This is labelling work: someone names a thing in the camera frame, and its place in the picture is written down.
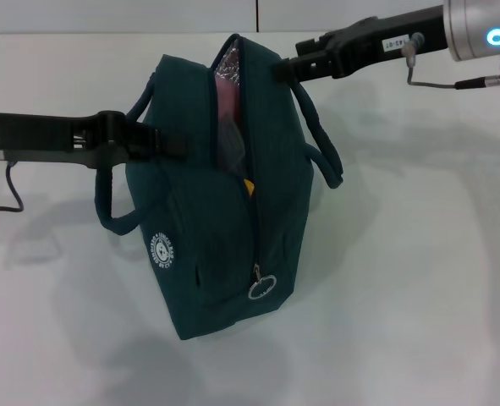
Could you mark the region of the pink toy peach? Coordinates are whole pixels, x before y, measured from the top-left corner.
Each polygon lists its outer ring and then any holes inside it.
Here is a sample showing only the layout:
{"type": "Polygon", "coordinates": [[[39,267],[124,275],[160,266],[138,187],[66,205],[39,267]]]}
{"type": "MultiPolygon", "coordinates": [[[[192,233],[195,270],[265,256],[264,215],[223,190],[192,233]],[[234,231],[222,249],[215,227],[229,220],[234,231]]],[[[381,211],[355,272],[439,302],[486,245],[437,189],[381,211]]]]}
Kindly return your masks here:
{"type": "Polygon", "coordinates": [[[239,86],[230,80],[216,77],[218,117],[239,118],[239,86]]]}

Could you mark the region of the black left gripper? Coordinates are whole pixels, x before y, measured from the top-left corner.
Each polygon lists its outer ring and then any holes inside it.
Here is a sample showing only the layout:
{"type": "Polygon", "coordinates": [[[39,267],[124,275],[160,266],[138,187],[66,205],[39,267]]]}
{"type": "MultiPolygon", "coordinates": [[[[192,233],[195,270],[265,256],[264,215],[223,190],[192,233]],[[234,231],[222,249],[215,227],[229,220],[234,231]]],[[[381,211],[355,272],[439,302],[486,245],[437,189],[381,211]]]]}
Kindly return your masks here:
{"type": "Polygon", "coordinates": [[[98,169],[128,161],[185,160],[188,154],[184,136],[144,123],[126,123],[120,112],[80,118],[0,113],[0,161],[98,169]]]}

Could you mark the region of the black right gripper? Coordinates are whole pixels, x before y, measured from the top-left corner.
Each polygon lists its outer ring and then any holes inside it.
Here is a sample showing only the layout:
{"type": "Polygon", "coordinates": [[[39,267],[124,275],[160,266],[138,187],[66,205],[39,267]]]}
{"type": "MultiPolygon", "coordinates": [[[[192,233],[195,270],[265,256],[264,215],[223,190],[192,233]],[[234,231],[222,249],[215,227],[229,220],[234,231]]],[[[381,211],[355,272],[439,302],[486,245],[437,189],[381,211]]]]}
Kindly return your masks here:
{"type": "Polygon", "coordinates": [[[416,54],[446,49],[443,6],[387,18],[371,17],[330,36],[297,42],[297,56],[312,58],[286,58],[275,63],[273,78],[277,82],[342,79],[367,66],[402,58],[403,46],[415,34],[424,38],[417,41],[416,54]]]}

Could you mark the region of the dark teal lunch bag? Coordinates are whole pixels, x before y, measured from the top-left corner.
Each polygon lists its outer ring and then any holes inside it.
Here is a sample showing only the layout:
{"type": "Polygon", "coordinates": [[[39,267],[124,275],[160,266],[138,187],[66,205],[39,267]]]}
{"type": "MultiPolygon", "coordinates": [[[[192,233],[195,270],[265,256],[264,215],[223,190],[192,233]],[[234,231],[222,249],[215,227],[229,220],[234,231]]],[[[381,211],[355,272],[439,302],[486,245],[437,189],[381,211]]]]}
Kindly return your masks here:
{"type": "Polygon", "coordinates": [[[280,57],[230,36],[211,66],[162,57],[128,118],[188,141],[185,160],[125,168],[135,208],[112,214],[112,174],[96,175],[96,212],[118,235],[139,228],[183,340],[277,310],[293,293],[315,170],[343,181],[339,155],[299,82],[277,82],[280,57]],[[216,77],[239,86],[244,179],[217,165],[216,77]]]}

